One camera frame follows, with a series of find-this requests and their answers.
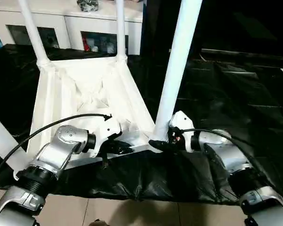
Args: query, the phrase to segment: white cabinet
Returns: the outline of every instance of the white cabinet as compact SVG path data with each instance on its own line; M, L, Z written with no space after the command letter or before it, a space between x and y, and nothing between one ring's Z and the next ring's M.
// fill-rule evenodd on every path
M115 1L99 0L99 10L82 12L76 0L29 0L44 46L116 52ZM143 3L125 0L127 54L139 55ZM2 44L30 44L17 0L0 0Z
M111 43L110 47L114 49L114 52L116 51L117 22L115 20L74 16L66 16L65 19L72 48L84 50L84 44L89 44L88 40L91 40L95 42L94 46L98 47L99 52L106 52L107 47L102 48L103 43ZM141 36L141 23L125 22L127 54L139 55Z
M44 46L70 48L65 19L60 15L33 13ZM30 44L20 12L0 11L0 40L5 44Z

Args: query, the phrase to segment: black cloth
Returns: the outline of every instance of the black cloth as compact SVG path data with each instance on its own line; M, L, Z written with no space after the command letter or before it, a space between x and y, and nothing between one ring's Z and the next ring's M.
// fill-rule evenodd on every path
M102 57L71 49L47 49L51 60ZM28 135L39 70L33 49L0 49L0 120L21 140ZM129 56L128 67L153 119L166 74L166 62ZM283 72L250 65L189 61L175 111L184 111L196 128L225 129L251 143L245 154L283 195ZM13 183L11 169L0 187ZM66 170L55 194L111 199L154 199L235 204L224 173L201 153L144 151Z

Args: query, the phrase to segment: white plastic bracket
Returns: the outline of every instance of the white plastic bracket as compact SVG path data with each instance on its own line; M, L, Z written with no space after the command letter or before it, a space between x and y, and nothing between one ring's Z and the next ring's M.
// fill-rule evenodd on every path
M179 129L193 129L193 121L182 111L176 112L170 121L170 127L177 127ZM194 135L194 132L185 132L183 133L184 141L185 141L185 149L187 152L192 153L191 149L191 137Z
M104 121L100 127L98 127L93 134L96 136L96 142L95 142L95 147L93 150L91 150L91 158L95 158L99 151L101 145L108 140L108 137L113 135L113 134L119 134L121 132L121 126L119 122L114 119L110 118L107 121Z

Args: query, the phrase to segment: black cable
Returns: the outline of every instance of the black cable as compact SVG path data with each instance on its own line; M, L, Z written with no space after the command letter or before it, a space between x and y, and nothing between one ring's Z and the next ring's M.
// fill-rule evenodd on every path
M27 142L28 140L30 140L31 138L33 138L34 136L36 136L37 134L41 133L43 130L46 130L52 126L55 126L59 123L62 123L64 121L70 120L70 119L75 119L75 118L80 118L80 117L86 117L86 116L99 116L99 117L104 117L105 120L111 118L111 116L105 115L105 114L78 114L78 115L74 115L74 116L70 116L58 121L55 121L51 124L48 124L47 126L42 127L41 129L38 129L37 131L35 131L34 133L32 133L31 135L29 135L27 138L25 138L24 140L22 140L16 147L14 147L2 160L2 162L0 163L0 170L2 168L2 166L4 165L4 163L6 163L6 161L10 158L10 156L16 152L16 150L21 147L25 142Z
M224 135L220 132L217 132L217 131L214 131L214 130L210 130L210 129L182 129L180 130L182 133L185 133L185 132L190 132L190 131L194 131L194 132L207 132L207 133L212 133L212 134L216 134L216 135L219 135L221 137L224 137L226 138L227 140L231 141L234 145L236 145L241 151L243 151L243 149L237 144L236 140L240 141L240 142L243 142L247 145L249 145L248 142L242 140L242 139L235 139L235 138L232 138L232 137L229 137L227 135Z

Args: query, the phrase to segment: cabinet door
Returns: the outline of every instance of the cabinet door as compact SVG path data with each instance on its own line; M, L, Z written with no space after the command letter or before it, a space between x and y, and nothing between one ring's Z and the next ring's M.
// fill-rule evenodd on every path
M71 47L86 51L116 53L117 22L115 20L66 16ZM125 22L127 54L139 55L142 24Z
M70 48L63 16L33 13L33 18L45 47ZM0 11L0 40L3 45L31 45L20 12Z

